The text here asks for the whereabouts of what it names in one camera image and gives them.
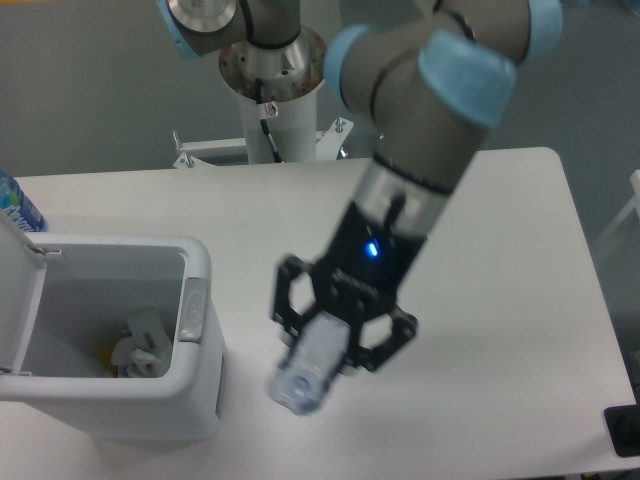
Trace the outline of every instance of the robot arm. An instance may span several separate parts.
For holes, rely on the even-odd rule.
[[[272,318],[293,343],[270,383],[296,414],[317,409],[344,366],[375,371],[417,332],[397,290],[516,83],[515,63],[551,50],[558,0],[445,0],[425,20],[388,32],[351,27],[325,61],[329,87],[384,134],[325,254],[290,256],[278,269]],[[311,277],[305,312],[291,282]],[[374,348],[366,322],[391,318]]]
[[[291,44],[300,34],[300,0],[157,0],[187,59],[247,40],[262,49]]]

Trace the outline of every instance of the blue led light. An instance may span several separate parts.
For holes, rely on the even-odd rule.
[[[376,258],[380,255],[380,251],[378,250],[378,242],[369,242],[366,246],[367,255],[371,258]]]

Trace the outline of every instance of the black object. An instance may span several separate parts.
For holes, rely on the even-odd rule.
[[[640,406],[609,407],[604,411],[613,448],[619,457],[640,456]]]
[[[392,200],[383,225],[367,219],[352,203],[325,256],[315,264],[293,255],[282,261],[272,319],[295,341],[306,324],[325,311],[350,327],[343,365],[373,372],[415,337],[418,321],[396,304],[396,293],[426,239],[395,233],[393,224],[404,203],[402,197]],[[291,307],[289,292],[303,274],[311,278],[315,301],[299,313]],[[391,319],[389,336],[372,348],[360,345],[364,324],[383,315]]]

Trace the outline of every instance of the white bin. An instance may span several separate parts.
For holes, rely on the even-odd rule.
[[[21,232],[0,212],[0,400],[90,435],[199,440],[219,427],[225,350],[211,262],[185,237]],[[159,378],[113,378],[98,351],[155,308],[173,339]]]

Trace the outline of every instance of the blue bottle label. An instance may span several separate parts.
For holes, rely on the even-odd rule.
[[[44,224],[42,214],[19,189],[15,189],[0,199],[0,208],[21,230],[25,232],[42,230]]]

